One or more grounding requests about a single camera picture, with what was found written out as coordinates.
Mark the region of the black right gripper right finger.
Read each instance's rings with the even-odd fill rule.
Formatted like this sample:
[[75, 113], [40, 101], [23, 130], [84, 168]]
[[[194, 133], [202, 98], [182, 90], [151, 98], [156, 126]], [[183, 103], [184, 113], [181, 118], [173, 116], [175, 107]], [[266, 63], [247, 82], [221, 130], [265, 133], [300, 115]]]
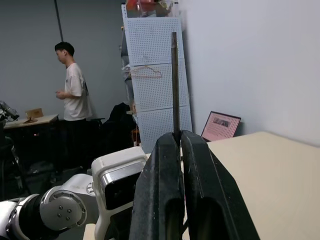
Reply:
[[258, 240], [240, 189], [199, 135], [181, 132], [188, 233], [191, 240]]

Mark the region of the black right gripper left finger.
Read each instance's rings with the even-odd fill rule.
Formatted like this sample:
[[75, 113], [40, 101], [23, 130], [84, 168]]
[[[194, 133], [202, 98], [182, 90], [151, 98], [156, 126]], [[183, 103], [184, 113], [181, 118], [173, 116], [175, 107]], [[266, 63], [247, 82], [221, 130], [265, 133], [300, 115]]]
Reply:
[[180, 156], [172, 133], [156, 141], [136, 182], [129, 239], [182, 239], [185, 196]]

